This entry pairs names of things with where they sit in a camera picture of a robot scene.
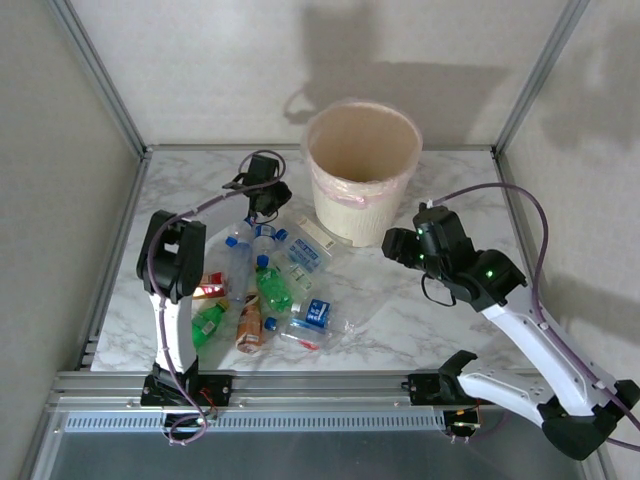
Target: black wire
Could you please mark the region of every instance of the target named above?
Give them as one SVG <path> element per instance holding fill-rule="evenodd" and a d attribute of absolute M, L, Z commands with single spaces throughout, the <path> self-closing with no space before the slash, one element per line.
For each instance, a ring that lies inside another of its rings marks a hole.
<path fill-rule="evenodd" d="M 443 307 L 453 307 L 456 305 L 457 301 L 456 301 L 456 297 L 453 296 L 453 293 L 451 294 L 451 303 L 444 303 L 441 302 L 439 300 L 436 300 L 434 298 L 431 298 L 429 296 L 429 294 L 427 293 L 427 286 L 424 284 L 424 281 L 427 279 L 431 279 L 431 277 L 429 276 L 429 274 L 425 273 L 424 275 L 422 275 L 422 280 L 420 280 L 420 286 L 422 287 L 422 293 L 424 294 L 425 297 L 427 297 L 427 300 L 432 301 L 433 303 L 437 303 L 438 305 L 442 305 Z"/>

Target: marble table surface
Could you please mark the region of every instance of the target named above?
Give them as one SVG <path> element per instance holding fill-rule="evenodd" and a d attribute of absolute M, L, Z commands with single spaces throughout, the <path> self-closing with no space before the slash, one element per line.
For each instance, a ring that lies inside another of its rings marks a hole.
<path fill-rule="evenodd" d="M 153 155 L 123 260 L 100 334 L 93 371 L 146 371 L 156 354 L 153 310 L 135 265 L 151 215 L 158 209 L 184 211 L 218 192 L 234 177 L 249 151 L 160 151 Z M 311 179 L 297 151 L 287 159 L 285 181 L 294 196 L 282 215 L 314 219 Z M 488 151 L 426 151 L 400 205 L 395 226 L 411 228 L 418 203 L 454 190 L 497 180 Z M 497 248 L 522 269 L 522 259 L 503 193 L 482 190 L 448 203 L 460 216 L 476 248 Z M 220 270 L 221 232 L 207 242 L 205 271 Z M 347 248 L 325 280 L 336 312 L 354 328 L 326 351 L 310 352 L 277 335 L 254 355 L 235 349 L 236 324 L 223 322 L 198 352 L 200 369 L 237 371 L 415 370 L 434 368 L 460 349 L 506 368 L 529 368 L 509 339 L 470 306 L 444 308 L 426 300 L 420 272 L 383 257 L 380 247 Z M 432 282 L 434 296 L 447 292 Z M 194 302 L 194 310 L 202 308 Z"/>

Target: gray wall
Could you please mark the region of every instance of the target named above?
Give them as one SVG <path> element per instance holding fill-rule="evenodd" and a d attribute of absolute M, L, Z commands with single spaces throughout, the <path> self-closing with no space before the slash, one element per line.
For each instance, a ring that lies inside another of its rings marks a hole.
<path fill-rule="evenodd" d="M 589 4 L 507 156 L 551 222 L 549 310 L 617 378 L 640 383 L 637 0 Z M 539 219 L 526 211 L 539 246 Z M 640 444 L 627 420 L 614 437 Z M 640 478 L 637 453 L 609 451 L 621 478 Z"/>
<path fill-rule="evenodd" d="M 345 97 L 493 143 L 567 0 L 72 0 L 148 143 L 293 143 Z"/>
<path fill-rule="evenodd" d="M 0 5 L 0 478 L 16 478 L 136 161 L 39 0 Z"/>

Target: metal floor panel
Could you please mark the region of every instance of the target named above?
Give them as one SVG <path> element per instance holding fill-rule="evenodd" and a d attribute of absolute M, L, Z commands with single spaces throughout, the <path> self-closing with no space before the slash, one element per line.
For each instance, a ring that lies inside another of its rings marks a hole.
<path fill-rule="evenodd" d="M 154 433 L 62 436 L 54 480 L 539 480 L 586 478 L 540 429 L 515 415 L 483 415 L 486 431 L 468 444 L 433 430 L 210 431 L 188 447 Z M 493 430 L 496 424 L 499 429 Z"/>

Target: blue bottle cap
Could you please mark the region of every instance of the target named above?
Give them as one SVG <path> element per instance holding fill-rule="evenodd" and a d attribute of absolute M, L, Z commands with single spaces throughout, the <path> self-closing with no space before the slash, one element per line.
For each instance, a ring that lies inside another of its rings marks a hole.
<path fill-rule="evenodd" d="M 256 258 L 256 263 L 260 268 L 266 268 L 269 265 L 269 256 L 268 255 L 258 255 Z"/>
<path fill-rule="evenodd" d="M 288 235 L 289 235 L 289 232 L 287 232 L 284 228 L 281 228 L 276 232 L 276 238 L 281 242 L 284 242 Z"/>
<path fill-rule="evenodd" d="M 264 328 L 273 332 L 276 329 L 277 324 L 278 320 L 273 317 L 267 317 L 264 321 Z"/>

